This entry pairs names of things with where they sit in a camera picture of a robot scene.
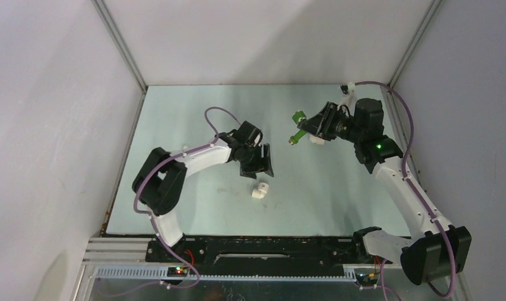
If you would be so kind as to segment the green plastic faucet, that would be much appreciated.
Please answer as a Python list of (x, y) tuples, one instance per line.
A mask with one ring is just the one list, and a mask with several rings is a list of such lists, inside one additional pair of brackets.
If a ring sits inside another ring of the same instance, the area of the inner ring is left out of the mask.
[(294, 135), (292, 135), (288, 142), (290, 145), (295, 145), (295, 144), (298, 144), (298, 142), (300, 141), (300, 139), (302, 139), (303, 137), (305, 137), (308, 132), (301, 129), (300, 127), (300, 124), (304, 121), (307, 120), (307, 117), (305, 115), (305, 113), (302, 111), (302, 110), (299, 110), (299, 111), (296, 111), (293, 115), (292, 115), (292, 120), (293, 122), (295, 123), (295, 125), (297, 126), (297, 129), (298, 129), (298, 132)]

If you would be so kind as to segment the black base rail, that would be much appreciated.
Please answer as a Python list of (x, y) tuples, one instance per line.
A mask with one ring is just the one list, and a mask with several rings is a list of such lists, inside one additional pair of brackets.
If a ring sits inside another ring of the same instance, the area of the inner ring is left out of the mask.
[(199, 274), (339, 276), (349, 265), (378, 268), (382, 258), (351, 236), (184, 235), (170, 251), (153, 237), (145, 261), (189, 263)]

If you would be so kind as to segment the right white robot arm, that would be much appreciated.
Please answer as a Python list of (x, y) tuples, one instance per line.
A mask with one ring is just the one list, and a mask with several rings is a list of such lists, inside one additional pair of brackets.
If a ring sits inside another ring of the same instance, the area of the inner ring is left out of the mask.
[(384, 133), (381, 101), (362, 98), (352, 114), (347, 106), (328, 102), (313, 117), (298, 111), (292, 119), (299, 136), (353, 143), (357, 160), (385, 187), (408, 226), (410, 238), (378, 227), (356, 231), (351, 252), (357, 261), (378, 256), (397, 263), (415, 285), (463, 271), (472, 236), (464, 226), (453, 226), (417, 183), (402, 150)]

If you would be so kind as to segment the white elbow fitting far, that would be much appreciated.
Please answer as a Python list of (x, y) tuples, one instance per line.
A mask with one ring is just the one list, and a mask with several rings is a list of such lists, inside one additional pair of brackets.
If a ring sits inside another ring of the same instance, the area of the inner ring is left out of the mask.
[(323, 140), (319, 137), (316, 137), (316, 136), (312, 136), (312, 135), (309, 136), (309, 141), (311, 141), (312, 143), (317, 144), (317, 145), (324, 145), (325, 144), (325, 140)]

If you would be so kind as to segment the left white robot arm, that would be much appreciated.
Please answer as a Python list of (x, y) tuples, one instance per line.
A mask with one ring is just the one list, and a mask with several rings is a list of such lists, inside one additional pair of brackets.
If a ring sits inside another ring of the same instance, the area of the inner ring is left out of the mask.
[(216, 132), (207, 144), (175, 154), (161, 147), (153, 149), (132, 183), (134, 210), (139, 203), (162, 241), (161, 253), (170, 261), (180, 260), (185, 253), (184, 236), (176, 206), (185, 180), (213, 166), (238, 162), (239, 175), (256, 179), (259, 173), (272, 177), (271, 146), (264, 144), (263, 132), (248, 121), (238, 129)]

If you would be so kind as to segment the white elbow fitting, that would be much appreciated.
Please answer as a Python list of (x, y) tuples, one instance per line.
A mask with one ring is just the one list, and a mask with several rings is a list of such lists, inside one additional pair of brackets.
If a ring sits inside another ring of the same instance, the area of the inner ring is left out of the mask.
[(263, 199), (269, 191), (269, 184), (266, 182), (259, 182), (257, 187), (251, 192), (251, 197), (254, 199)]

